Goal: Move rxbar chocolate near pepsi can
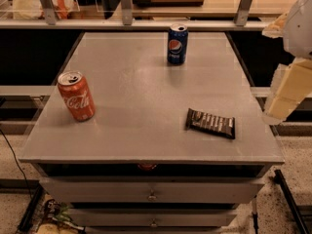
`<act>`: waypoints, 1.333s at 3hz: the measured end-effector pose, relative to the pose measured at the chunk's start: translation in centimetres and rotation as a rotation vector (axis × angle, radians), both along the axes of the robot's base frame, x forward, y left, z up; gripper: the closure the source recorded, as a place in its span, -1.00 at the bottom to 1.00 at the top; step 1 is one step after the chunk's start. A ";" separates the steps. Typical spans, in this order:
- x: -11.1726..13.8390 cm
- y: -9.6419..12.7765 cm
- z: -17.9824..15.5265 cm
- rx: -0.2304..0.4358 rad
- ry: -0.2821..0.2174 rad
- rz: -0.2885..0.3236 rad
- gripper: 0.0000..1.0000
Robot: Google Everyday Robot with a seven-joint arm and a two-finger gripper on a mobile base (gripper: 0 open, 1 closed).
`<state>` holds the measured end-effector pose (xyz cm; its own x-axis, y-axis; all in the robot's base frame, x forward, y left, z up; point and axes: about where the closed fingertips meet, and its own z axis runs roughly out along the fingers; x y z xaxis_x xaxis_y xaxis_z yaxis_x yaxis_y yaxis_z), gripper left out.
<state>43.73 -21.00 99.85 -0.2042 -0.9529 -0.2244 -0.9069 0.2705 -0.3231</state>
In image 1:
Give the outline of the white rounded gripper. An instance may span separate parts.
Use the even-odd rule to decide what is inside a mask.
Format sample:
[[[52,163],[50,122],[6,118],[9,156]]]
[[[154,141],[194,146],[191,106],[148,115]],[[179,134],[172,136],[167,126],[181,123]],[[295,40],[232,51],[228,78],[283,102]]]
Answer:
[[[284,49],[296,57],[289,65],[278,65],[264,105],[264,123],[279,125],[312,93],[312,0],[297,0],[289,13],[270,22],[262,35],[272,39],[283,36]]]

